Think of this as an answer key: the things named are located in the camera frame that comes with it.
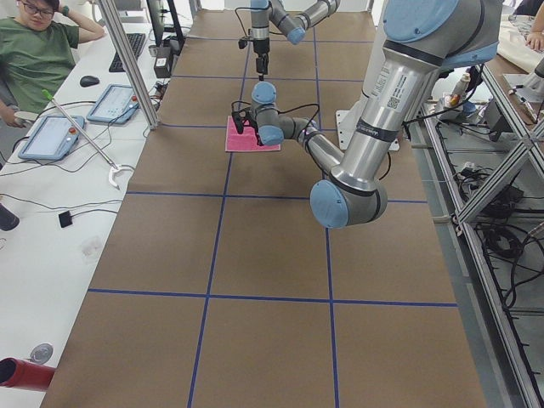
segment pink towel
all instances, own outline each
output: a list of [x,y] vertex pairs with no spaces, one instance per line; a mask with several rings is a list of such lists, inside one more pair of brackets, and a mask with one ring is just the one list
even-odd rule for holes
[[244,133],[236,132],[232,116],[227,118],[227,138],[224,142],[225,151],[278,151],[281,145],[259,146],[255,132],[250,127],[244,127]]

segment keyboard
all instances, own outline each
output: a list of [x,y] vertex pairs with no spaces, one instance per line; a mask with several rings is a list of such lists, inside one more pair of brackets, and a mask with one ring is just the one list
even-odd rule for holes
[[[142,50],[144,49],[145,45],[145,39],[146,35],[142,33],[130,33],[127,34],[128,42],[130,43],[130,47],[133,49],[134,56],[136,57],[136,60],[142,54]],[[113,57],[113,61],[111,61],[110,65],[110,72],[124,72],[125,70],[122,67],[121,58],[119,58],[119,53],[116,53],[116,56]]]

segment bottle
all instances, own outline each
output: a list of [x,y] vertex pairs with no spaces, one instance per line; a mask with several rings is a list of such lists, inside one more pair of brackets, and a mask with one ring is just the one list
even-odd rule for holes
[[453,88],[453,92],[451,93],[450,104],[452,106],[459,105],[465,99],[469,82],[470,74],[465,72],[462,74],[461,79],[457,81],[456,86]]
[[9,231],[19,225],[19,218],[0,204],[0,230]]

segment metal pole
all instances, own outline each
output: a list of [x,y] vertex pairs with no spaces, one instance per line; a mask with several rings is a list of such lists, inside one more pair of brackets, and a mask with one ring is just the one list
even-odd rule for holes
[[119,18],[119,12],[113,0],[99,0],[100,13],[104,19],[106,27],[110,33],[111,41],[113,42],[116,51],[119,53],[119,58],[122,61],[125,72],[128,75],[128,80],[136,93],[140,109],[144,112],[145,119],[150,125],[150,129],[156,129],[159,125],[159,118],[155,112],[155,108],[151,103],[150,96],[145,87],[144,78],[138,68],[138,62],[134,57],[134,52],[128,42],[127,35],[122,28],[122,22]]

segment blue grid line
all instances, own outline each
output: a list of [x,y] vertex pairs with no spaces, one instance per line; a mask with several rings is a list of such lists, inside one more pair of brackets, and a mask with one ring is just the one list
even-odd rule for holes
[[[315,66],[315,89],[317,91],[317,105],[321,107],[320,98],[320,73],[317,55],[317,42],[315,40],[315,27],[314,30],[314,66]],[[319,124],[321,128],[321,109],[318,113]],[[331,357],[332,357],[332,385],[334,389],[334,406],[340,408],[340,392],[338,386],[338,364],[337,364],[337,338],[336,327],[334,323],[334,292],[332,290],[332,260],[331,260],[331,246],[329,240],[329,229],[325,228],[325,244],[326,244],[326,270],[327,279],[329,285],[329,316],[331,319]]]
[[329,229],[325,228],[326,240],[326,269],[329,280],[329,314],[331,316],[331,348],[332,348],[332,379],[334,382],[334,406],[340,407],[340,386],[338,381],[338,359],[337,359],[337,330],[334,321],[334,290],[332,286],[332,261],[331,241]]
[[[242,76],[209,76],[209,75],[172,75],[172,78],[181,78],[181,79],[244,79]],[[257,76],[247,76],[246,79],[258,80]],[[267,76],[267,81],[302,81],[302,82],[313,82],[315,78],[285,78],[285,77],[276,77],[276,76]],[[327,78],[320,79],[322,82],[354,82],[362,83],[362,79],[342,79],[342,78]]]
[[199,194],[199,193],[174,193],[166,191],[127,191],[127,194],[131,196],[178,196],[178,197],[210,197],[210,198],[220,198],[223,197],[221,194]]
[[388,300],[350,300],[336,299],[336,304],[368,304],[371,306],[411,306],[418,308],[456,308],[457,303],[446,302],[401,302]]
[[188,292],[153,292],[153,291],[135,291],[123,289],[102,289],[89,288],[88,292],[103,293],[110,295],[134,295],[134,296],[157,296],[172,298],[199,298],[199,299],[223,299],[223,300],[254,300],[259,302],[290,302],[290,303],[334,303],[349,305],[368,305],[368,306],[401,306],[417,308],[457,308],[457,303],[450,302],[405,302],[399,300],[357,300],[357,299],[330,299],[313,297],[282,297],[282,296],[258,296],[258,295],[222,295],[206,293],[188,293]]
[[226,129],[227,125],[174,125],[172,123],[161,123],[165,128],[209,128],[209,129]]
[[[244,76],[246,75],[248,58],[249,58],[249,49],[247,50],[247,54],[246,54],[246,67],[244,69]],[[243,79],[241,83],[240,99],[244,92],[244,84],[245,84],[245,79]],[[204,301],[204,309],[202,311],[201,330],[198,335],[198,345],[196,346],[195,364],[193,365],[193,375],[190,382],[190,391],[189,391],[189,398],[187,399],[187,408],[190,408],[192,406],[193,397],[195,395],[196,376],[198,374],[198,365],[200,363],[202,341],[204,338],[204,329],[206,327],[207,308],[210,303],[210,295],[212,292],[213,273],[215,271],[215,261],[217,259],[217,254],[218,254],[219,238],[221,236],[221,226],[223,224],[224,206],[227,201],[227,190],[229,188],[230,171],[232,169],[233,158],[234,158],[234,154],[229,153],[229,165],[227,167],[227,175],[224,181],[223,200],[221,201],[221,212],[219,213],[218,229],[215,235],[215,242],[213,244],[212,264],[210,265],[210,275],[207,282],[206,300]]]
[[[240,38],[210,38],[210,37],[188,37],[188,41],[190,40],[210,40],[210,41],[236,41],[238,42]],[[285,43],[287,42],[286,39],[281,40],[275,40],[274,38],[270,38],[271,43]],[[302,40],[301,43],[355,43],[355,44],[362,44],[362,43],[373,43],[373,41],[365,41],[365,40],[316,40],[315,38],[313,40]]]
[[[243,194],[210,194],[210,193],[178,193],[178,192],[165,192],[165,191],[127,191],[128,195],[133,196],[180,196],[180,197],[211,197],[211,198],[232,198],[232,199],[253,199],[253,200],[300,200],[307,201],[309,197],[296,197],[296,196],[282,196],[282,195],[243,195]],[[394,202],[397,204],[427,204],[425,200],[402,200],[402,199],[389,199],[388,202]]]
[[206,297],[203,293],[188,293],[188,292],[153,292],[153,291],[131,291],[122,289],[99,289],[89,287],[87,292],[91,293],[108,293],[112,295],[137,295],[137,296],[164,296],[172,298],[200,298]]

